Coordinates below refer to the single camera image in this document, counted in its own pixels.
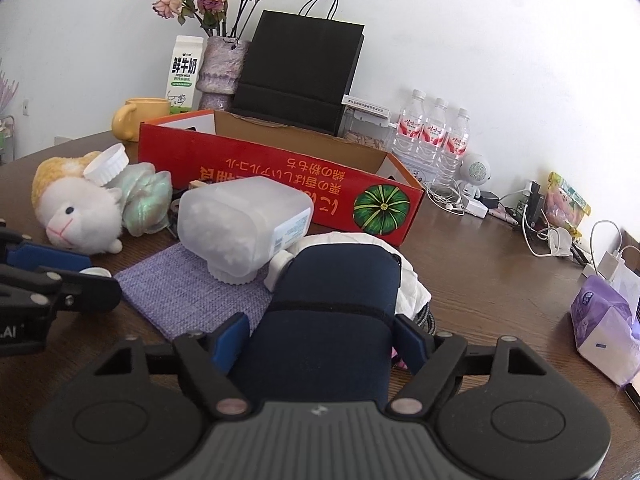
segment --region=empty clear bottle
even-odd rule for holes
[[[392,151],[398,155],[409,155],[413,151],[422,131],[424,120],[424,101],[426,94],[414,89],[411,101],[400,110],[398,129],[392,146]]]
[[[465,155],[468,142],[469,115],[464,108],[460,108],[453,128],[438,150],[437,174],[434,184],[451,185],[456,168]]]
[[[438,148],[447,137],[447,102],[439,97],[422,127],[422,133],[415,143],[414,157],[435,172],[438,161]]]

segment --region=mug handle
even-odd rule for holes
[[[131,114],[136,111],[136,105],[131,103],[124,105],[113,115],[111,120],[111,131],[113,135],[120,140],[130,140],[133,138],[133,132],[127,129]]]

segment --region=metal pin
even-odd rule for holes
[[[249,408],[245,400],[228,397],[219,400],[216,404],[216,410],[223,415],[242,415]]]
[[[391,409],[400,415],[415,415],[422,411],[422,403],[418,399],[405,397],[391,403]]]
[[[39,305],[46,305],[47,303],[49,303],[49,300],[47,299],[47,297],[43,296],[42,294],[32,294],[31,301]]]

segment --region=yellow plush fur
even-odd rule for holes
[[[31,186],[31,204],[33,208],[35,209],[38,206],[40,197],[50,184],[64,176],[82,176],[84,168],[98,155],[100,155],[100,152],[87,153],[79,158],[54,156],[41,163],[36,170],[36,175],[33,177],[33,185]]]

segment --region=red and white bottle label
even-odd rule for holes
[[[418,137],[421,130],[422,125],[418,121],[412,121],[411,119],[402,119],[398,124],[398,133],[407,137]]]
[[[422,140],[425,140],[434,146],[441,146],[446,136],[447,131],[444,128],[435,126],[434,124],[425,124],[422,129]]]
[[[466,152],[468,142],[468,137],[449,136],[449,139],[447,139],[447,151],[454,155],[462,156]]]

